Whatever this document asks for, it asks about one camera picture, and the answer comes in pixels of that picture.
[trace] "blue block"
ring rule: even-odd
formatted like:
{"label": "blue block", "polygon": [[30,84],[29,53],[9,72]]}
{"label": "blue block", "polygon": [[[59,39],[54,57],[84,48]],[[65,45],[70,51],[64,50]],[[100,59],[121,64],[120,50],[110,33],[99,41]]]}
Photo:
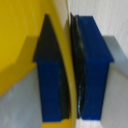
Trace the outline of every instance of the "blue block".
{"label": "blue block", "polygon": [[93,17],[77,16],[85,52],[84,120],[100,120],[109,63],[113,58]]}
{"label": "blue block", "polygon": [[60,122],[68,118],[68,84],[56,35],[48,15],[45,15],[34,61],[38,67],[43,122]]}
{"label": "blue block", "polygon": [[59,62],[38,62],[43,122],[61,121]]}

